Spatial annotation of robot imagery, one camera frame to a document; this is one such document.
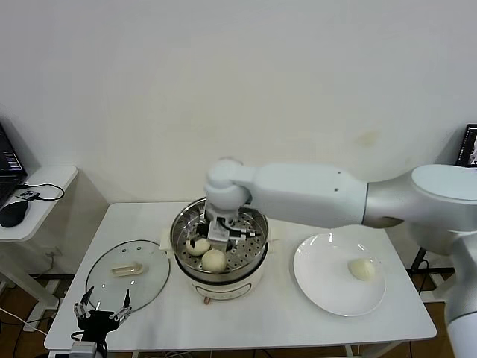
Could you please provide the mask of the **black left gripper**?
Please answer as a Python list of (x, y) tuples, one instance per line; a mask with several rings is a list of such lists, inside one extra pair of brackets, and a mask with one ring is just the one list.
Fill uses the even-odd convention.
[(130, 290), (126, 291), (122, 308), (116, 312), (88, 311), (88, 303), (93, 287), (90, 287), (79, 302), (74, 305), (75, 317), (81, 331), (81, 340), (88, 342), (105, 342), (107, 334), (119, 328), (119, 321), (126, 320), (132, 311)]

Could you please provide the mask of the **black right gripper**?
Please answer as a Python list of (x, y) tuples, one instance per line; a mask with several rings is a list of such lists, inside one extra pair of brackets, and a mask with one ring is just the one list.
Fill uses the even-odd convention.
[[(199, 222), (195, 228), (195, 233), (199, 236), (199, 237), (208, 237), (208, 232), (209, 232), (209, 222)], [(195, 239), (190, 239), (189, 240), (189, 246), (191, 248), (195, 248), (195, 243), (196, 243), (196, 240)], [(237, 240), (229, 240), (227, 242), (227, 246), (226, 246), (226, 253), (231, 253), (231, 254), (234, 254), (237, 250), (237, 246), (238, 246), (238, 241)]]

